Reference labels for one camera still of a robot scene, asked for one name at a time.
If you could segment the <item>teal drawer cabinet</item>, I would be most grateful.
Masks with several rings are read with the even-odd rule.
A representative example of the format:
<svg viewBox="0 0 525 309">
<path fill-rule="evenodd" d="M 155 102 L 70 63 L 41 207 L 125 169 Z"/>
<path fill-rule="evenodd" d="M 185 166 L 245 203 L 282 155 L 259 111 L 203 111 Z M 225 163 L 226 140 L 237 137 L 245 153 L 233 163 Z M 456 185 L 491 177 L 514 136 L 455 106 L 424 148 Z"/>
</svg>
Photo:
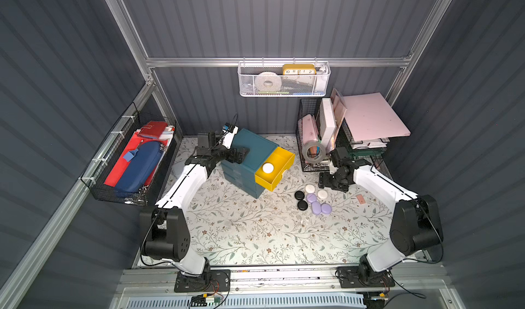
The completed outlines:
<svg viewBox="0 0 525 309">
<path fill-rule="evenodd" d="M 226 160 L 221 162 L 224 178 L 257 199 L 265 188 L 256 182 L 255 174 L 278 145 L 250 130 L 242 129 L 235 135 L 232 146 L 243 147 L 249 151 L 241 164 Z"/>
</svg>

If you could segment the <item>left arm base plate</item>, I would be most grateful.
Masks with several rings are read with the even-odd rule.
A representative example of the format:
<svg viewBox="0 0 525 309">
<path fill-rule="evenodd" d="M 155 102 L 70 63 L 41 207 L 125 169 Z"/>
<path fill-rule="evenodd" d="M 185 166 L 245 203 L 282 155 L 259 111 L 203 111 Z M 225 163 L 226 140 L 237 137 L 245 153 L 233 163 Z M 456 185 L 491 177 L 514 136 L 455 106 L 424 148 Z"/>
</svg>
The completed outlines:
<svg viewBox="0 0 525 309">
<path fill-rule="evenodd" d="M 231 270 L 216 269 L 200 276 L 178 274 L 174 286 L 175 293 L 214 293 L 228 292 L 231 289 Z"/>
</svg>

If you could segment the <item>yellow top drawer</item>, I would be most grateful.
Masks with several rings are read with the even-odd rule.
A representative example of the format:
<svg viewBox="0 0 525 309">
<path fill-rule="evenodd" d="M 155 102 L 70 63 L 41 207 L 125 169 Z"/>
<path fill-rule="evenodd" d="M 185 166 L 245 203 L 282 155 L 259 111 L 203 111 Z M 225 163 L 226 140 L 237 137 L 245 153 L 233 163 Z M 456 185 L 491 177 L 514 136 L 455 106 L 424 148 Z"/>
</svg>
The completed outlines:
<svg viewBox="0 0 525 309">
<path fill-rule="evenodd" d="M 262 166 L 255 173 L 255 182 L 266 190 L 274 191 L 283 178 L 283 174 L 291 168 L 295 161 L 295 155 L 281 147 L 277 147 L 273 153 L 263 162 L 273 164 L 274 171 L 265 174 Z"/>
</svg>

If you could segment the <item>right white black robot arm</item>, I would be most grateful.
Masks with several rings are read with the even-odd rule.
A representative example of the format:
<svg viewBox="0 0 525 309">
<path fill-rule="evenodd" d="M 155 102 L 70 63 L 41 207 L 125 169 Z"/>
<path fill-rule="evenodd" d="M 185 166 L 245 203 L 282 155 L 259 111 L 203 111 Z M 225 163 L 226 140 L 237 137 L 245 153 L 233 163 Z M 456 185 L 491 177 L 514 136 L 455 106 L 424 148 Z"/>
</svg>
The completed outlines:
<svg viewBox="0 0 525 309">
<path fill-rule="evenodd" d="M 346 148 L 329 154 L 334 173 L 321 172 L 318 185 L 347 192 L 357 185 L 368 190 L 392 212 L 389 238 L 365 254 L 358 266 L 362 279 L 385 273 L 420 250 L 443 247 L 444 235 L 437 201 L 395 183 L 369 161 L 350 156 Z"/>
</svg>

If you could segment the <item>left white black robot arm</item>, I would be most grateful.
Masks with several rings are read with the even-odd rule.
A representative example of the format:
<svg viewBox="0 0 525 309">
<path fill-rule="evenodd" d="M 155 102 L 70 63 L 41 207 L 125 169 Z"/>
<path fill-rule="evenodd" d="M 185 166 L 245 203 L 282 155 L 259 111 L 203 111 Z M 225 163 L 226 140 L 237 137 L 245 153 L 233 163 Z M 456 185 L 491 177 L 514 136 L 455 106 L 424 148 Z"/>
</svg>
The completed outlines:
<svg viewBox="0 0 525 309">
<path fill-rule="evenodd" d="M 207 260 L 190 246 L 185 212 L 218 163 L 243 163 L 249 149 L 232 145 L 238 132 L 237 126 L 225 124 L 220 136 L 210 132 L 199 137 L 175 184 L 153 208 L 142 213 L 141 257 L 169 263 L 187 276 L 202 275 Z"/>
</svg>

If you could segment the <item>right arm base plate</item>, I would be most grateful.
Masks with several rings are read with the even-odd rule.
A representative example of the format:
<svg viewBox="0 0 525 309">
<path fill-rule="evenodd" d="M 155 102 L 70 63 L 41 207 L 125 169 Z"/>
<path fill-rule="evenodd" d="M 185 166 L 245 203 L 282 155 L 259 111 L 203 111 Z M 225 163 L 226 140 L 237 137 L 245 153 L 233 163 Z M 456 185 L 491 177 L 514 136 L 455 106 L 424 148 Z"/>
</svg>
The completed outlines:
<svg viewBox="0 0 525 309">
<path fill-rule="evenodd" d="M 374 272 L 361 266 L 338 267 L 335 276 L 343 289 L 366 287 L 389 289 L 395 286 L 395 282 L 388 272 Z"/>
</svg>

